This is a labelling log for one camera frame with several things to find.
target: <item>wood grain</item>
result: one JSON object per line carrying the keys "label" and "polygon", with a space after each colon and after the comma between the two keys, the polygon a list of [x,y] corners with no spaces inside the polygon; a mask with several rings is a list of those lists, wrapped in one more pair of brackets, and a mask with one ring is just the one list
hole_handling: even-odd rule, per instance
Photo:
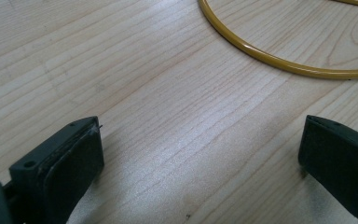
{"label": "wood grain", "polygon": [[[284,59],[358,68],[358,7],[210,5]],[[307,114],[358,131],[358,80],[255,61],[196,1],[0,0],[0,181],[66,123],[103,124],[105,168],[69,223],[358,223],[299,170]]]}

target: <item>yellow tube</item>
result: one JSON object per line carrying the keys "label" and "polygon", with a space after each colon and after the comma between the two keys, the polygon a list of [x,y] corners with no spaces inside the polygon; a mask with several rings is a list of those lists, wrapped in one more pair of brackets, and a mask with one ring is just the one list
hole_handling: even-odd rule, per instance
{"label": "yellow tube", "polygon": [[[342,2],[358,5],[358,0],[342,0]],[[356,70],[336,70],[310,67],[299,63],[292,63],[284,59],[275,57],[265,51],[256,48],[232,33],[217,17],[208,5],[207,0],[199,0],[200,7],[205,17],[211,25],[232,45],[256,58],[257,60],[269,64],[273,67],[282,69],[286,72],[295,73],[307,77],[329,78],[329,79],[355,79],[358,78]]]}

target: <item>wooden table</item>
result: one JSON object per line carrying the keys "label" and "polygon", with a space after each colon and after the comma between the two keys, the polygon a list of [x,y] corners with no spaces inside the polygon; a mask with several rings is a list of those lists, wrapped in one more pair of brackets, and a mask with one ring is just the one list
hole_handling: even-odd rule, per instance
{"label": "wooden table", "polygon": [[[358,7],[210,5],[267,52],[358,68]],[[69,223],[358,223],[300,173],[308,114],[358,131],[358,80],[262,64],[195,0],[0,0],[0,181],[65,124],[103,125],[106,165]]]}

